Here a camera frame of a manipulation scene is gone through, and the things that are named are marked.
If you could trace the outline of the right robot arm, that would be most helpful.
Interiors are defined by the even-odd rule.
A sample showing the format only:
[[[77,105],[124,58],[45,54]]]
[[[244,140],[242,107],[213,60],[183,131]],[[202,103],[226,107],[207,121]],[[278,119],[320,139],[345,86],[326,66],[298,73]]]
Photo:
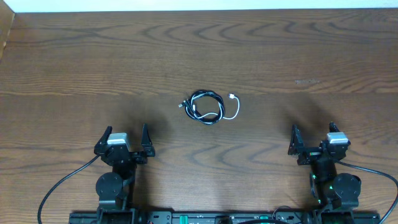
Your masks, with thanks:
[[[336,124],[329,124],[326,139],[317,147],[307,147],[296,125],[288,155],[297,156],[297,164],[310,166],[310,188],[319,207],[305,212],[302,223],[353,223],[352,209],[359,205],[361,179],[349,173],[337,173],[335,164],[346,157],[351,142]]]

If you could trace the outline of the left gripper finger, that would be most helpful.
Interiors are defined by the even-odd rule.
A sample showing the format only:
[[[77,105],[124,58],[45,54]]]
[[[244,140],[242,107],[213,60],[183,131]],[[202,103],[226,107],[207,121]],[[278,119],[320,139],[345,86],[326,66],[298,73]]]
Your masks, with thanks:
[[[112,133],[112,127],[108,126],[103,133],[103,135],[100,137],[99,141],[95,144],[94,146],[94,153],[95,154],[104,154],[104,152],[107,150],[108,146],[108,138],[110,134]]]
[[[141,146],[144,149],[144,152],[147,157],[154,157],[155,156],[155,149],[153,143],[149,136],[148,126],[144,123],[142,127],[142,137],[141,137]]]

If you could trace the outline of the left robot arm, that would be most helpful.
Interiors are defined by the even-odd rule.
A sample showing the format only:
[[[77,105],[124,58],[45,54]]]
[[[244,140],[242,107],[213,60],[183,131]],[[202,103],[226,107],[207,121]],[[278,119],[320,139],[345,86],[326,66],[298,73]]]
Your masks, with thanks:
[[[147,125],[142,127],[141,151],[131,151],[126,133],[113,133],[108,126],[94,147],[94,153],[112,168],[96,182],[99,205],[96,223],[141,223],[145,220],[132,205],[136,169],[155,156]]]

